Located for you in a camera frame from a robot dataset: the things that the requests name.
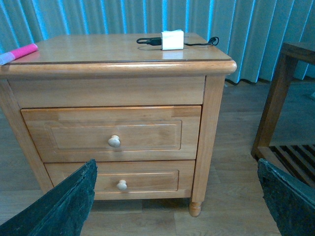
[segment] charging cable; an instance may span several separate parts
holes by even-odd
[[[162,38],[161,37],[154,37],[154,38],[139,38],[137,39],[138,44],[148,44],[152,46],[162,45]],[[208,46],[214,45],[217,46],[219,43],[218,37],[212,37],[209,39],[208,43],[184,43],[187,46]]]

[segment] floor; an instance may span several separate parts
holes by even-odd
[[[279,236],[250,150],[269,84],[224,88],[206,199],[199,217],[189,199],[96,201],[82,236]],[[315,83],[291,85],[273,142],[315,140]],[[42,196],[0,111],[0,224]]]

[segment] curtain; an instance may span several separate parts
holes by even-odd
[[[0,53],[61,34],[158,33],[182,29],[238,64],[227,78],[272,80],[283,42],[313,42],[314,0],[0,0]],[[315,77],[299,62],[295,77]]]

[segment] nightstand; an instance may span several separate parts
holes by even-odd
[[[1,67],[1,107],[44,193],[95,159],[96,200],[189,197],[200,213],[236,63],[214,46],[136,43],[155,36],[59,36]]]

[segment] white charger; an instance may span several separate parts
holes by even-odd
[[[184,48],[184,32],[182,30],[163,31],[162,50],[182,50]]]

